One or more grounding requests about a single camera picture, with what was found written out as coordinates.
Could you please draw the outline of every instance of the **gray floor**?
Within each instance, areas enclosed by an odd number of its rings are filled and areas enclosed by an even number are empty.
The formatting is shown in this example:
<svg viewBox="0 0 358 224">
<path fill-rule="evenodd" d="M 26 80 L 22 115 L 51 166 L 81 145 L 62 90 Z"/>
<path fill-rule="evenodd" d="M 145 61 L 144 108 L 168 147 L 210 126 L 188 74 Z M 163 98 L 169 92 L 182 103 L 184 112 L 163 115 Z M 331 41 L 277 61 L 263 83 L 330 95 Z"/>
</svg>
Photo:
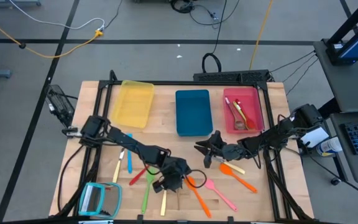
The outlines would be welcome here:
<svg viewBox="0 0 358 224">
<path fill-rule="evenodd" d="M 42 1 L 42 7 L 24 9 L 38 19 L 65 23 L 73 1 L 48 0 Z M 102 39 L 216 38 L 216 30 L 195 24 L 188 15 L 171 10 L 163 0 L 143 0 L 142 4 L 123 1 L 119 16 Z M 220 14 L 222 0 L 199 2 Z M 96 16 L 108 21 L 118 3 L 118 0 L 80 0 L 73 26 Z M 358 0 L 347 0 L 347 3 L 351 11 L 358 6 Z M 237 11 L 224 23 L 221 39 L 255 40 L 268 4 L 268 0 L 241 0 Z M 235 1 L 229 0 L 227 11 L 234 5 Z M 209 22 L 203 11 L 195 11 L 194 16 Z M 339 0 L 275 1 L 262 40 L 320 40 L 332 35 L 345 20 Z M 35 23 L 9 8 L 0 8 L 0 26 L 18 39 L 59 39 L 63 31 L 61 27 Z M 71 30 L 68 38 L 90 38 L 98 26 L 95 22 L 82 30 Z M 29 45 L 49 55 L 57 48 L 57 44 Z M 63 51 L 73 46 L 65 44 Z M 60 59 L 52 83 L 59 84 L 66 94 L 77 95 L 82 81 L 107 78 L 110 69 L 114 69 L 119 79 L 192 80 L 194 73 L 201 72 L 202 56 L 212 48 L 213 45 L 184 44 L 88 45 Z M 247 70 L 253 48 L 253 45 L 219 45 L 216 55 L 224 71 Z M 312 49 L 312 46 L 261 45 L 253 69 L 272 70 Z M 51 62 L 14 44 L 0 44 L 0 69 L 13 72 L 10 79 L 0 78 L 0 201 Z M 275 72 L 276 81 L 284 80 L 300 64 Z M 215 68 L 212 61 L 207 61 L 209 71 Z M 285 82 L 287 91 L 305 70 L 306 67 L 301 68 Z M 304 103 L 320 107 L 332 97 L 321 66 L 316 63 L 289 94 L 288 102 L 290 108 Z M 44 106 L 4 221 L 48 215 L 66 144 L 61 128 Z M 334 170 L 331 159 L 319 161 Z M 315 217 L 327 222 L 358 223 L 358 192 L 344 184 L 330 185 L 331 176 L 310 159 L 304 160 L 304 169 Z"/>
</svg>

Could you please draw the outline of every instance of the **yellow cable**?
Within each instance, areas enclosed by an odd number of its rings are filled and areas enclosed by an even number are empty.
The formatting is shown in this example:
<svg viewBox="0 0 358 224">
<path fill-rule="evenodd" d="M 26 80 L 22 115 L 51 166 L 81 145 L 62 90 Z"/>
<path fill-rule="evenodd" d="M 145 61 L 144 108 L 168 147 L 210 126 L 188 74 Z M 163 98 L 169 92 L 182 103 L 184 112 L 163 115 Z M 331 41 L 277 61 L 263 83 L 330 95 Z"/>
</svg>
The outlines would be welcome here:
<svg viewBox="0 0 358 224">
<path fill-rule="evenodd" d="M 255 54 L 256 54 L 256 51 L 257 51 L 257 49 L 258 49 L 259 40 L 260 40 L 260 38 L 261 38 L 261 36 L 262 36 L 262 32 L 264 31 L 267 18 L 269 17 L 270 9 L 272 8 L 272 4 L 273 4 L 273 0 L 270 0 L 270 2 L 269 2 L 269 4 L 268 4 L 267 11 L 266 11 L 266 15 L 265 15 L 264 22 L 262 23 L 262 27 L 260 27 L 258 39 L 256 40 L 256 45 L 255 45 L 255 48 L 254 48 L 254 53 L 252 54 L 251 63 L 249 64 L 249 70 L 251 70 L 251 68 L 252 68 L 252 63 L 254 62 Z"/>
<path fill-rule="evenodd" d="M 0 32 L 2 32 L 7 38 L 11 39 L 13 42 L 17 43 L 18 45 L 21 45 L 21 43 L 19 41 L 17 41 L 15 38 L 11 37 L 9 34 L 7 34 L 1 28 L 0 28 Z M 38 53 L 38 52 L 36 52 L 35 50 L 33 50 L 33 49 L 29 48 L 29 47 L 26 47 L 25 49 L 29 50 L 30 52 L 32 52 L 32 53 L 34 53 L 34 54 L 36 54 L 36 55 L 38 55 L 40 57 L 43 57 L 43 58 L 60 58 L 60 57 L 63 57 L 63 56 L 66 56 L 66 55 L 72 53 L 74 50 L 76 50 L 76 49 L 78 49 L 78 48 L 80 48 L 82 46 L 87 45 L 88 43 L 94 41 L 94 39 L 96 39 L 96 38 L 98 38 L 98 37 L 100 37 L 102 35 L 103 35 L 103 33 L 100 30 L 97 30 L 95 32 L 95 35 L 90 40 L 88 40 L 87 42 L 85 42 L 83 44 L 80 44 L 80 45 L 77 45 L 76 47 L 72 48 L 71 50 L 69 50 L 68 52 L 66 52 L 64 54 L 56 55 L 56 56 L 43 55 L 43 54 Z"/>
</svg>

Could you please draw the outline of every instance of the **orange spoon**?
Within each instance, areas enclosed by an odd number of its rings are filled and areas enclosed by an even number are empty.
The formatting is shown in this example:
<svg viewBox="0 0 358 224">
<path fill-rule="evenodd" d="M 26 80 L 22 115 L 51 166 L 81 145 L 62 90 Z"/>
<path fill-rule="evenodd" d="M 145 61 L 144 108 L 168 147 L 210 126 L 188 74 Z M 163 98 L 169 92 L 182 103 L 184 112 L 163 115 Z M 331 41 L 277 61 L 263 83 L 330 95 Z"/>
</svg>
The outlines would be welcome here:
<svg viewBox="0 0 358 224">
<path fill-rule="evenodd" d="M 241 179 L 235 173 L 233 173 L 233 170 L 231 170 L 229 166 L 227 166 L 225 164 L 221 164 L 219 166 L 219 169 L 221 170 L 221 172 L 223 174 L 230 175 L 230 176 L 236 178 L 240 183 L 244 184 L 244 186 L 246 186 L 253 193 L 258 193 L 258 190 L 255 187 L 253 187 L 252 185 L 248 184 L 245 180 Z"/>
<path fill-rule="evenodd" d="M 193 179 L 192 177 L 187 176 L 187 179 L 190 181 L 191 184 L 193 184 L 194 186 L 196 185 L 196 182 L 194 181 L 194 179 Z M 196 197 L 197 197 L 198 201 L 200 202 L 200 204 L 201 204 L 201 206 L 202 206 L 202 208 L 203 208 L 203 210 L 204 210 L 206 216 L 207 216 L 208 218 L 211 218 L 211 217 L 212 217 L 211 212 L 209 212 L 209 209 L 208 209 L 208 207 L 206 206 L 204 200 L 203 200 L 203 199 L 201 198 L 201 196 L 198 194 L 197 189 L 196 189 L 195 187 L 191 186 L 186 179 L 185 179 L 185 183 L 186 183 L 187 187 L 188 187 L 190 190 L 192 190 L 192 191 L 194 192 L 194 194 L 196 195 Z"/>
</svg>

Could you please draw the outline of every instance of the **yellow bin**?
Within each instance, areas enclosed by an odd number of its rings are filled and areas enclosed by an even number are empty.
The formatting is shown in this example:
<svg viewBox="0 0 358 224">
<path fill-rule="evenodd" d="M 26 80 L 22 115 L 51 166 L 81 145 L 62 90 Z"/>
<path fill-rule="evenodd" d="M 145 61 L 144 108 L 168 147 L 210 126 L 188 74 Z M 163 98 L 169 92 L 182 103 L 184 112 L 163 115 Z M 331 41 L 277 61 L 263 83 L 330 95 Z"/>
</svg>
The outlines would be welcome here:
<svg viewBox="0 0 358 224">
<path fill-rule="evenodd" d="M 112 110 L 111 119 L 121 125 L 144 128 L 149 119 L 154 85 L 124 80 Z"/>
</svg>

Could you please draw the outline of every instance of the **white cable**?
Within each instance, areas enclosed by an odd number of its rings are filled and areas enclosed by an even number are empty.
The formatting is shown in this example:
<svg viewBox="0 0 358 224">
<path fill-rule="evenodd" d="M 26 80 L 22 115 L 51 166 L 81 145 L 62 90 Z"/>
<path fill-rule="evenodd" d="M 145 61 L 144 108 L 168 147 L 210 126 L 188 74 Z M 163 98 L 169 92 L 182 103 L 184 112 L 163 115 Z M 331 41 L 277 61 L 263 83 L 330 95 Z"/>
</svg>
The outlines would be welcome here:
<svg viewBox="0 0 358 224">
<path fill-rule="evenodd" d="M 90 22 L 92 22 L 92 21 L 99 20 L 99 21 L 102 21 L 103 24 L 102 24 L 102 26 L 101 26 L 98 30 L 102 31 L 102 30 L 104 29 L 104 19 L 101 19 L 101 18 L 91 19 L 90 21 L 86 22 L 85 24 L 83 24 L 83 25 L 80 26 L 80 27 L 69 27 L 69 26 L 66 26 L 65 24 L 40 21 L 40 20 L 35 19 L 34 17 L 28 15 L 28 14 L 27 14 L 25 11 L 23 11 L 19 6 L 17 6 L 12 0 L 9 0 L 9 1 L 16 7 L 16 9 L 20 10 L 20 12 L 23 12 L 23 14 L 25 14 L 26 16 L 28 16 L 30 19 L 34 20 L 35 22 L 40 22 L 40 23 L 43 23 L 43 24 L 56 25 L 56 26 L 62 26 L 62 27 L 66 27 L 66 28 L 69 28 L 69 29 L 80 29 L 80 28 L 82 28 L 82 27 L 88 25 L 88 24 L 89 24 Z"/>
</svg>

